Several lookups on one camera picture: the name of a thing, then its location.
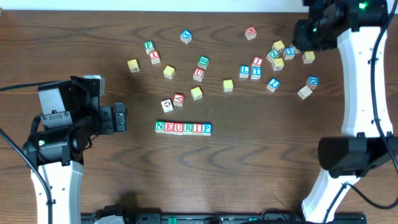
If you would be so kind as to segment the green N block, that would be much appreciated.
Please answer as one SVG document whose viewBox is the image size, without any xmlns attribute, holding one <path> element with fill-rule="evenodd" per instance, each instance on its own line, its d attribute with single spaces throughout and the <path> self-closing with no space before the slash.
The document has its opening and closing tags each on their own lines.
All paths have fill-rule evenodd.
<svg viewBox="0 0 398 224">
<path fill-rule="evenodd" d="M 165 132 L 165 121 L 156 121 L 154 130 L 157 133 L 164 133 Z"/>
</svg>

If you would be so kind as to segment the red E block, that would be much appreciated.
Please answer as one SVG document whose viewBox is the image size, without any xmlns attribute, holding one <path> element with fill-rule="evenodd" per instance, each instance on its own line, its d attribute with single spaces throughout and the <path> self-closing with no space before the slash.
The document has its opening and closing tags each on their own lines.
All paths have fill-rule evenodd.
<svg viewBox="0 0 398 224">
<path fill-rule="evenodd" d="M 173 122 L 165 122 L 164 133 L 165 134 L 174 134 L 174 123 Z"/>
</svg>

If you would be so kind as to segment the green R block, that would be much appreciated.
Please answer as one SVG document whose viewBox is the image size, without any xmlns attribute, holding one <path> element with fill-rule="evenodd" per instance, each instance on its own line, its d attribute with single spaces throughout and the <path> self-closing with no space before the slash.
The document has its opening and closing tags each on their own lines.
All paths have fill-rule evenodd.
<svg viewBox="0 0 398 224">
<path fill-rule="evenodd" d="M 192 134 L 193 134 L 193 123 L 184 123 L 183 135 L 192 135 Z"/>
</svg>

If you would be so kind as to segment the blue P block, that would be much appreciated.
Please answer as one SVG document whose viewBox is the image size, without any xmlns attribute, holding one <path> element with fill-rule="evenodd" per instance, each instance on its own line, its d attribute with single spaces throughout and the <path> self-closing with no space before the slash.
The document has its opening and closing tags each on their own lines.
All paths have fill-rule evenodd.
<svg viewBox="0 0 398 224">
<path fill-rule="evenodd" d="M 211 136 L 213 126 L 210 123 L 203 123 L 202 124 L 202 135 L 203 136 Z"/>
</svg>

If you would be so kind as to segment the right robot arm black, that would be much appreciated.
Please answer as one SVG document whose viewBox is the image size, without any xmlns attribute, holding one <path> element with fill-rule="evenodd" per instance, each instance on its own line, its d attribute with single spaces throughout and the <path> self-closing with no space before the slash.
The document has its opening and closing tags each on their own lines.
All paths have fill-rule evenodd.
<svg viewBox="0 0 398 224">
<path fill-rule="evenodd" d="M 302 201 L 307 223 L 330 223 L 349 190 L 388 161 L 397 162 L 386 102 L 384 47 L 397 4 L 386 0 L 304 1 L 308 18 L 295 23 L 294 47 L 338 49 L 343 65 L 345 112 L 340 137 L 318 143 L 320 173 Z"/>
</svg>

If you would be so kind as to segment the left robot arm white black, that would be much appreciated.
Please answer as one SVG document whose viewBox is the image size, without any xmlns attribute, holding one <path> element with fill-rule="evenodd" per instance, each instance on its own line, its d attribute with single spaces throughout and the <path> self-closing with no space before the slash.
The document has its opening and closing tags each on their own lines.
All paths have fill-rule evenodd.
<svg viewBox="0 0 398 224">
<path fill-rule="evenodd" d="M 38 223 L 81 222 L 83 152 L 93 145 L 93 136 L 127 130 L 124 103 L 100 105 L 104 90 L 100 75 L 38 86 L 42 114 L 23 146 L 34 166 Z"/>
</svg>

